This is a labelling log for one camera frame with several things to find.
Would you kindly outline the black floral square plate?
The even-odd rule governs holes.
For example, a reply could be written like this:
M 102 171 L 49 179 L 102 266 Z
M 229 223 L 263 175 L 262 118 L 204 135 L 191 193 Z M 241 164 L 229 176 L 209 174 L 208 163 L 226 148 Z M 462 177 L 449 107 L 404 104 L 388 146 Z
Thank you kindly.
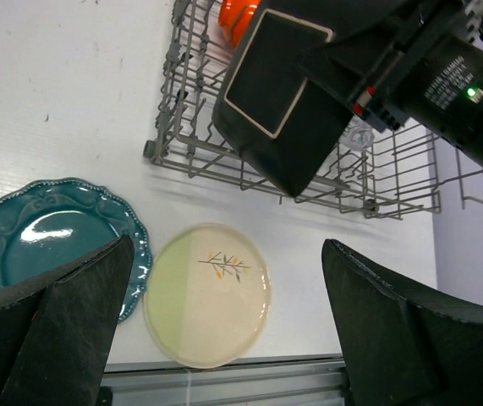
M 295 68 L 295 53 L 340 30 L 379 25 L 398 1 L 262 1 L 222 81 L 212 122 L 288 196 L 315 177 L 353 116 Z

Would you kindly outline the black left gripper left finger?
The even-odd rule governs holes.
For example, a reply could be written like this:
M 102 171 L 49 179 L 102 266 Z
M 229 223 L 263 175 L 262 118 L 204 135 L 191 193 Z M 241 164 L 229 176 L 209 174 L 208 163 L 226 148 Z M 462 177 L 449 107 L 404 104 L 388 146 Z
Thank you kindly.
M 0 405 L 93 405 L 134 260 L 123 235 L 0 289 Z

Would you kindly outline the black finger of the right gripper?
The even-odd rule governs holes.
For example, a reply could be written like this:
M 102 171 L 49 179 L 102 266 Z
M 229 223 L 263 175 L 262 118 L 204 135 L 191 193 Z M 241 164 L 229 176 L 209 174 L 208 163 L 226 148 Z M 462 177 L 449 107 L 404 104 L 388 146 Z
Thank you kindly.
M 400 30 L 399 25 L 350 26 L 328 43 L 297 51 L 295 68 L 334 100 L 352 106 L 362 90 L 376 87 Z

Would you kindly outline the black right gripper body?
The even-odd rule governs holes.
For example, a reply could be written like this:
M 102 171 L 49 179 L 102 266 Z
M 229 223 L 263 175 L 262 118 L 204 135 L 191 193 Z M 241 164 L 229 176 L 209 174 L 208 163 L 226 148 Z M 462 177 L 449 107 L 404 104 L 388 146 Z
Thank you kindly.
M 376 87 L 353 112 L 376 128 L 412 118 L 434 132 L 483 132 L 483 1 L 404 1 Z

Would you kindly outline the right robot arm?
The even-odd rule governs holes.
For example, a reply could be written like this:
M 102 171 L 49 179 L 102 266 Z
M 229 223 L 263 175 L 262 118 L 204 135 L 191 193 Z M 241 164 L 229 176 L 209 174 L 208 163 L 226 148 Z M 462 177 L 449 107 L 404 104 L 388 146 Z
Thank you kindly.
M 413 119 L 483 167 L 483 1 L 369 2 L 296 63 L 374 129 Z

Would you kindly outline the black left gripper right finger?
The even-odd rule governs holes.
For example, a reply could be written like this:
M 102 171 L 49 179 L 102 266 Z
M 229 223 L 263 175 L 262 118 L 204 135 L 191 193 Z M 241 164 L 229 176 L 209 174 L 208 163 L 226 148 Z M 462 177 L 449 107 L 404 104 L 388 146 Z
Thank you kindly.
M 483 405 L 483 305 L 371 261 L 321 251 L 353 405 Z

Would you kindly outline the orange bowl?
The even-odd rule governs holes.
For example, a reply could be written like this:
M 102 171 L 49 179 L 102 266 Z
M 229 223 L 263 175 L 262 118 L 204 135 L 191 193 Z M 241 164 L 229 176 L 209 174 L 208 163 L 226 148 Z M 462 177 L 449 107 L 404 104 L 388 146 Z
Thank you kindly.
M 231 48 L 238 46 L 260 2 L 260 0 L 222 1 L 218 25 Z

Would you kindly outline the clear drinking glass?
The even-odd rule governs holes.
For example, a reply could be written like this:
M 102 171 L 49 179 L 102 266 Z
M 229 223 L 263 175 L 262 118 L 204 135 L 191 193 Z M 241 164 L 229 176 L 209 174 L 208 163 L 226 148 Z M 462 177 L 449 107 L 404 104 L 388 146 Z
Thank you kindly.
M 352 151 L 365 151 L 375 140 L 373 128 L 363 119 L 353 116 L 339 137 L 339 143 Z

